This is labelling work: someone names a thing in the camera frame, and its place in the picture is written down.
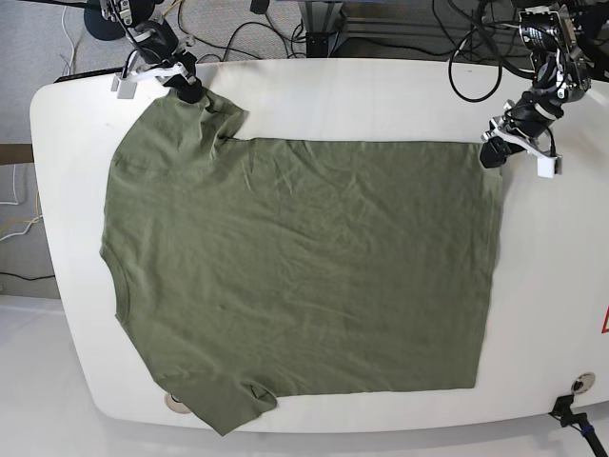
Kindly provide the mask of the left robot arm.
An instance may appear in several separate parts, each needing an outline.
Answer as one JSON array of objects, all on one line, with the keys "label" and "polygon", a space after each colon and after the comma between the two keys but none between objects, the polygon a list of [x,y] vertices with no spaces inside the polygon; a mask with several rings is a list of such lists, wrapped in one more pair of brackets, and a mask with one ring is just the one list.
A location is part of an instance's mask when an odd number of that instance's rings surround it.
[{"label": "left robot arm", "polygon": [[490,120],[480,161],[494,169],[525,152],[536,158],[539,177],[552,178],[561,173],[562,157],[551,125],[564,115],[563,105],[585,95],[591,79],[566,2],[515,1],[513,6],[519,10],[521,40],[530,51],[532,85],[518,101],[506,102],[503,115]]}]

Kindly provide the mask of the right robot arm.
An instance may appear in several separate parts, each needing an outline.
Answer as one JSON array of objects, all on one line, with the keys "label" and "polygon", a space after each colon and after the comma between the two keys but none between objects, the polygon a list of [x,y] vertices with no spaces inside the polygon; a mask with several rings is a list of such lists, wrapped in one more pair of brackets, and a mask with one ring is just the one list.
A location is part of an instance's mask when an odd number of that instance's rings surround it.
[{"label": "right robot arm", "polygon": [[102,1],[102,17],[120,26],[132,45],[111,90],[119,99],[134,97],[139,82],[155,79],[174,89],[180,100],[194,104],[206,96],[196,74],[196,57],[187,51],[193,38],[180,38],[157,9],[158,1]]}]

